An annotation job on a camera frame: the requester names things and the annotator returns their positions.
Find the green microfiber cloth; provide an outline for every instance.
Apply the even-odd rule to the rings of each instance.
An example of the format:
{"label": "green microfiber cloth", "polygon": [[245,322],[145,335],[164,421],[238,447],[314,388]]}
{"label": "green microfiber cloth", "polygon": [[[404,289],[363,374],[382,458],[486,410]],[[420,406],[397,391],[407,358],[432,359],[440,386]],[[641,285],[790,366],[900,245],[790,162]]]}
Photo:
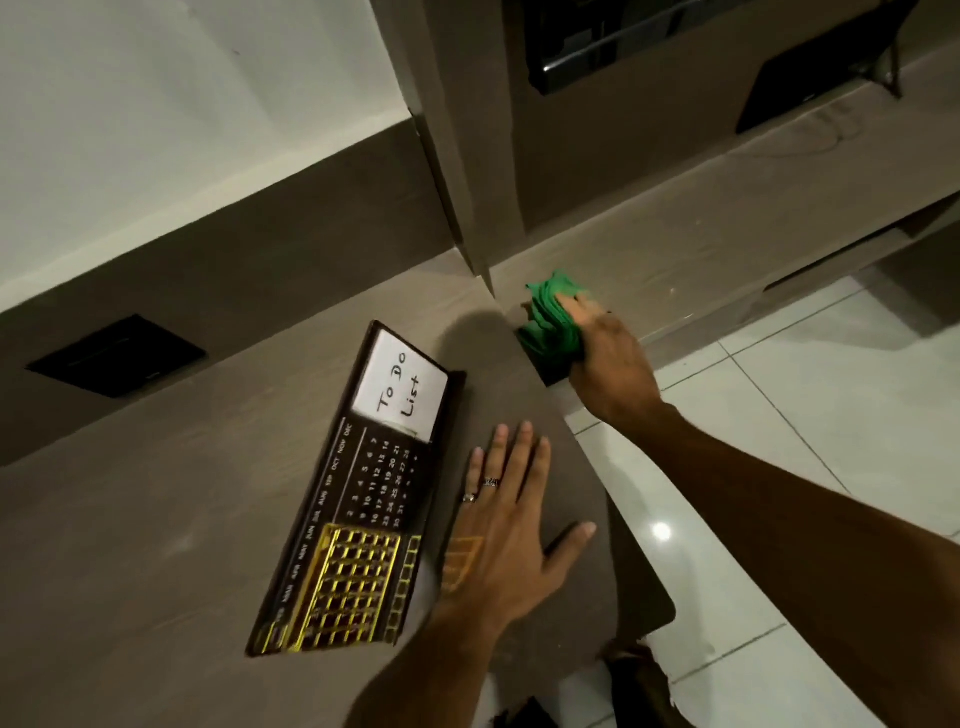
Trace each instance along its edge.
{"label": "green microfiber cloth", "polygon": [[554,384],[569,376],[573,362],[584,358],[580,330],[557,303],[556,296],[558,293],[576,296],[583,289],[561,271],[554,271],[553,276],[542,283],[527,283],[527,288],[533,299],[530,322],[520,328],[516,336],[540,378],[547,385]]}

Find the floor tile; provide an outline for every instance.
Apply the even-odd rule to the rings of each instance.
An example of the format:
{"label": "floor tile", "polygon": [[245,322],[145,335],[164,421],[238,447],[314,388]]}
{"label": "floor tile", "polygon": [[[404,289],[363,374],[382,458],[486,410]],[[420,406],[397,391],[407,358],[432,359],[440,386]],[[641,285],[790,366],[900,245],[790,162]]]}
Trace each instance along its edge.
{"label": "floor tile", "polygon": [[570,675],[552,693],[537,696],[560,728],[586,728],[613,712],[610,673],[603,663]]}
{"label": "floor tile", "polygon": [[726,358],[727,352],[724,351],[724,348],[714,343],[675,361],[673,364],[660,367],[654,372],[654,376],[657,378],[657,385],[662,391]]}
{"label": "floor tile", "polygon": [[727,353],[742,352],[747,347],[758,344],[769,336],[773,336],[778,331],[791,327],[798,321],[812,316],[818,311],[843,301],[848,296],[852,296],[858,291],[862,291],[863,286],[853,278],[846,277],[836,281],[833,285],[813,293],[806,298],[774,311],[759,321],[754,321],[746,327],[735,331],[729,336],[720,339],[720,344]]}
{"label": "floor tile", "polygon": [[599,420],[589,413],[586,407],[566,416],[566,426],[570,428],[573,434],[579,434],[588,427],[593,427]]}
{"label": "floor tile", "polygon": [[[664,393],[705,431],[814,482],[839,485],[733,361]],[[607,425],[577,440],[677,605],[650,637],[678,679],[784,622],[693,507],[639,449]]]}
{"label": "floor tile", "polygon": [[[665,367],[660,367],[654,372],[654,376],[657,378],[657,385],[662,391],[668,387],[674,386],[684,379],[690,378],[691,376],[702,372],[704,369],[711,367],[726,358],[727,353],[724,351],[723,347],[714,343],[707,347],[703,347],[702,349],[688,356],[685,356],[683,359],[678,359],[672,364],[667,364]],[[585,429],[596,425],[598,422],[600,421],[591,415],[585,407],[579,411],[567,415],[566,417],[566,423],[574,433],[583,432]]]}
{"label": "floor tile", "polygon": [[697,728],[880,728],[882,723],[790,626],[673,686]]}
{"label": "floor tile", "polygon": [[825,488],[845,492],[732,359],[672,387],[663,398],[725,443]]}
{"label": "floor tile", "polygon": [[934,331],[884,301],[863,291],[735,359],[855,497],[950,535],[960,327]]}

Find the black object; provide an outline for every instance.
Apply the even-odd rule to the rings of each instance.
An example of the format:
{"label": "black object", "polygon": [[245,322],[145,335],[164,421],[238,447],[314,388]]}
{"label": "black object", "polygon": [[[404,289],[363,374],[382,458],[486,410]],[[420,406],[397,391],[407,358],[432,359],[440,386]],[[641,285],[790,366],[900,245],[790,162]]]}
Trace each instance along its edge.
{"label": "black object", "polygon": [[530,84],[552,93],[749,0],[523,0]]}
{"label": "black object", "polygon": [[[381,333],[446,374],[429,442],[353,409]],[[437,467],[466,379],[380,322],[371,323],[257,616],[249,657],[396,643],[420,564]]]}
{"label": "black object", "polygon": [[205,356],[200,347],[133,315],[47,354],[28,364],[27,369],[88,392],[118,398]]}
{"label": "black object", "polygon": [[855,78],[874,81],[876,64],[888,48],[895,52],[889,88],[899,97],[897,33],[918,2],[885,3],[764,63],[736,132],[747,132]]}

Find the right hand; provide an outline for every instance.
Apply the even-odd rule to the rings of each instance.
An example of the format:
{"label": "right hand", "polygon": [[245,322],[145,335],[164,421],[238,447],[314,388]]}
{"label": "right hand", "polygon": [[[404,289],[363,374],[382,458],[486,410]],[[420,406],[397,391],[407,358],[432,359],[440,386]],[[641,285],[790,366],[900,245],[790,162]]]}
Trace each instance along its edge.
{"label": "right hand", "polygon": [[659,410],[660,388],[636,338],[616,316],[585,293],[557,294],[580,329],[586,359],[570,371],[580,401],[596,417],[623,431]]}

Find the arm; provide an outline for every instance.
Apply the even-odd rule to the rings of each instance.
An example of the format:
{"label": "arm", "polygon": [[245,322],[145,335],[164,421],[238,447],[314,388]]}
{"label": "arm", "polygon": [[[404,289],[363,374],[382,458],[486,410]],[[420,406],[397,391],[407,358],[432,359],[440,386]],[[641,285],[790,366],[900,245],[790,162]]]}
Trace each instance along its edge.
{"label": "arm", "polygon": [[[550,443],[542,438],[534,448],[533,426],[524,423],[508,462],[508,436],[500,425],[490,452],[477,448],[470,456],[468,496],[444,558],[443,595],[413,640],[357,698],[347,728],[469,726],[500,635],[560,589],[596,530],[582,523],[544,556],[540,509]],[[481,486],[481,475],[499,486]]]}
{"label": "arm", "polygon": [[888,725],[960,725],[960,546],[701,432],[660,399],[622,323],[561,303],[587,348],[570,377],[581,400],[660,467],[840,678]]}

